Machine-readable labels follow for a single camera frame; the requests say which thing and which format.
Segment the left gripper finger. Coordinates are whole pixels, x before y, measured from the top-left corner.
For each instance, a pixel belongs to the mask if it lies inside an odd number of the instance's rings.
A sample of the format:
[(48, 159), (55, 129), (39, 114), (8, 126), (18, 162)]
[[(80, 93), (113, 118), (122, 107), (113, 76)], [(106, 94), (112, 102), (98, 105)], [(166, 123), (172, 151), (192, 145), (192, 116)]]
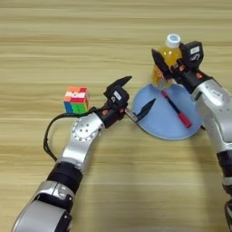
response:
[(156, 99), (153, 99), (141, 108), (140, 113), (136, 115), (137, 121), (142, 120), (150, 112), (155, 101)]
[(112, 84), (110, 84), (108, 86), (108, 90), (112, 91), (113, 89), (115, 88), (118, 88), (118, 87), (123, 87), (129, 80), (131, 79), (131, 76), (125, 76), (125, 77), (122, 77), (118, 80), (116, 80), (115, 82), (113, 82)]

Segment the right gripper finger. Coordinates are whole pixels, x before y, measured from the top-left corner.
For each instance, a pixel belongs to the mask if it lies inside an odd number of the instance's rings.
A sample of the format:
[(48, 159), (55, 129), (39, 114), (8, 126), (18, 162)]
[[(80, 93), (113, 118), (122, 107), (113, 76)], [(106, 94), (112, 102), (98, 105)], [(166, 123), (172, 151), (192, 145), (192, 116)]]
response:
[(158, 66), (158, 68), (163, 73), (164, 78), (166, 80), (170, 80), (172, 78), (172, 73), (171, 73), (168, 65), (165, 63), (165, 60), (164, 60), (163, 56), (161, 55), (161, 53), (155, 49), (152, 49), (151, 54), (152, 54), (152, 57), (153, 57), (155, 64)]

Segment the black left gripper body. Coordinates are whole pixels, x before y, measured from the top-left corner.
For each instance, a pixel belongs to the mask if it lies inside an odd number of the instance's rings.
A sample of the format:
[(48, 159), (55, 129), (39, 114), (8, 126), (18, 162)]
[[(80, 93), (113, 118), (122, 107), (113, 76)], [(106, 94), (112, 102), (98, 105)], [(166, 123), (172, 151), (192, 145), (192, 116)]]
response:
[(128, 104), (122, 106), (116, 103), (106, 102), (102, 108), (97, 110), (97, 115), (101, 119), (105, 128), (109, 128), (116, 121), (123, 119), (128, 115), (133, 122), (138, 122), (138, 117), (128, 108)]

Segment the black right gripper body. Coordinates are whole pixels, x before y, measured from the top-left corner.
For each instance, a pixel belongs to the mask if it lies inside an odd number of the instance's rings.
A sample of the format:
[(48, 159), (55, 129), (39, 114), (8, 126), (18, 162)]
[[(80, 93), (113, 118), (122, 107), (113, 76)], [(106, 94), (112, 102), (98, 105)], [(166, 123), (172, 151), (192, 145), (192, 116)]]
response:
[(188, 92), (193, 92), (201, 83), (212, 79), (198, 66), (184, 64), (182, 59), (178, 59), (178, 62), (170, 67), (170, 70), (176, 83), (183, 85)]

